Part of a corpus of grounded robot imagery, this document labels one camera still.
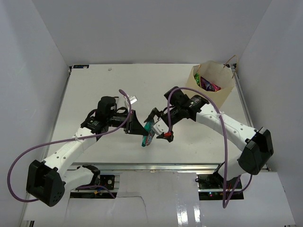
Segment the teal snack packet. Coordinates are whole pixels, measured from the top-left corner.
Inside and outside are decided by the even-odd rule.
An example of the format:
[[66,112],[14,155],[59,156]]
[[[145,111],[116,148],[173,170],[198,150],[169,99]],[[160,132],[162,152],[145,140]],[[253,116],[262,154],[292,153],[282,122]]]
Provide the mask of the teal snack packet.
[[153,127],[154,124],[155,124],[154,120],[148,121],[145,124],[144,129],[148,132],[148,135],[147,136],[143,136],[142,147],[146,147],[146,146],[148,146],[148,145],[151,144],[151,142],[153,140],[153,137],[155,135],[155,132],[152,129],[152,127]]

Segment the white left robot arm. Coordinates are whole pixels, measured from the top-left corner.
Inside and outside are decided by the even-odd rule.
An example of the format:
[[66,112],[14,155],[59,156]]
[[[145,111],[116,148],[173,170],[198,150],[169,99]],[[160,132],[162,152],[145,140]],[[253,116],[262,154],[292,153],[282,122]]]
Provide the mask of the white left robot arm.
[[89,147],[95,144],[110,127],[123,128],[126,134],[148,134],[140,124],[131,105],[136,96],[125,95],[125,106],[117,107],[117,97],[104,96],[96,109],[89,112],[73,135],[52,155],[43,161],[33,161],[28,169],[27,187],[29,194],[49,207],[55,206],[65,191],[78,187],[94,189],[100,185],[100,170],[93,165],[82,165],[74,171],[69,167]]

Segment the purple Fox's cherry candy bag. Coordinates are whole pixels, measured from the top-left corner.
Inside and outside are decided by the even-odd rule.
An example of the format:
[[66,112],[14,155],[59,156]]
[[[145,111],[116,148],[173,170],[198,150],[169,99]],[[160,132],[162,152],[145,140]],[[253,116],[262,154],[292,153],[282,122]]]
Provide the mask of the purple Fox's cherry candy bag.
[[216,84],[206,80],[203,77],[200,77],[200,87],[205,91],[217,92],[221,90],[221,87],[217,86]]

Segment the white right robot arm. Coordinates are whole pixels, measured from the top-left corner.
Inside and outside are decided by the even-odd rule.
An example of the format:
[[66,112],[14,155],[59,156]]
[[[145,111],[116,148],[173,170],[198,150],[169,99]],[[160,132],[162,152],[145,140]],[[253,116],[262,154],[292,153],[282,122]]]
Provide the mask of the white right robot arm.
[[257,130],[236,121],[219,111],[214,102],[202,93],[189,98],[183,93],[183,88],[175,86],[164,96],[168,106],[162,111],[154,108],[145,120],[152,123],[151,129],[159,139],[172,142],[173,125],[183,119],[191,119],[221,134],[225,143],[230,141],[240,150],[240,155],[226,158],[212,174],[211,179],[218,188],[226,188],[239,175],[257,175],[273,156],[272,138],[268,129],[262,127]]

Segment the aluminium front rail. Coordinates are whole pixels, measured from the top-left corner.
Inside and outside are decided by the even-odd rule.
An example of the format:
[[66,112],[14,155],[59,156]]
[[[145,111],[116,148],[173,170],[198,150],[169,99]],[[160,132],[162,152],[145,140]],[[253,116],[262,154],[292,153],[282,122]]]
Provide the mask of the aluminium front rail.
[[214,171],[218,164],[167,164],[167,163],[89,163],[102,171],[151,171],[151,170],[171,170],[171,171]]

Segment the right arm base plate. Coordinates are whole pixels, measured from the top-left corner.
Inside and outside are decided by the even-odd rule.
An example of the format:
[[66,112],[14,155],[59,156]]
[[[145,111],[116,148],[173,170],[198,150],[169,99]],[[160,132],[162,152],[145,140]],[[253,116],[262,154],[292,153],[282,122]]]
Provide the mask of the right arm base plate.
[[[237,177],[230,181],[227,181],[226,185],[226,199],[230,195]],[[195,182],[198,186],[198,194],[200,201],[220,201],[223,199],[223,182],[221,180],[216,180],[212,174],[201,174],[197,175]],[[244,195],[242,190],[242,184],[239,180],[238,185],[231,197],[231,200],[243,200]]]

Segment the green yellow Fox's candy bag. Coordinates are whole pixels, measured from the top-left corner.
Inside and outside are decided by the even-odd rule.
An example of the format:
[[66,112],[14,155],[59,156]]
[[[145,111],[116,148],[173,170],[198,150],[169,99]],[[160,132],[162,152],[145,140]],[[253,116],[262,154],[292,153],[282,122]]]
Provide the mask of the green yellow Fox's candy bag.
[[200,74],[198,72],[194,75],[194,79],[195,79],[196,84],[200,87],[201,80],[200,80]]

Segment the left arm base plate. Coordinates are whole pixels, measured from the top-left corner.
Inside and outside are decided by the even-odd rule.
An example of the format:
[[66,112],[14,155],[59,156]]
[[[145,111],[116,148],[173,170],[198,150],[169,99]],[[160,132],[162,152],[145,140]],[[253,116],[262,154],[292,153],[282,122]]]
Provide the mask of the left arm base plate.
[[117,194],[115,175],[101,175],[97,187],[74,190],[70,198],[74,199],[114,199]]

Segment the brown paper bag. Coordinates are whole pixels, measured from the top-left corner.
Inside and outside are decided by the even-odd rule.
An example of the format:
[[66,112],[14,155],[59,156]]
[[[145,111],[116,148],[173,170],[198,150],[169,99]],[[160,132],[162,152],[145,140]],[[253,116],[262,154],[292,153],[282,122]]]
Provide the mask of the brown paper bag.
[[[194,79],[196,73],[200,74],[200,77],[216,84],[221,87],[221,90],[217,92],[205,91],[199,87]],[[211,100],[221,108],[227,97],[231,93],[235,86],[234,73],[227,64],[218,63],[215,61],[207,61],[205,63],[195,65],[192,67],[188,76],[185,87],[192,88],[207,95]]]

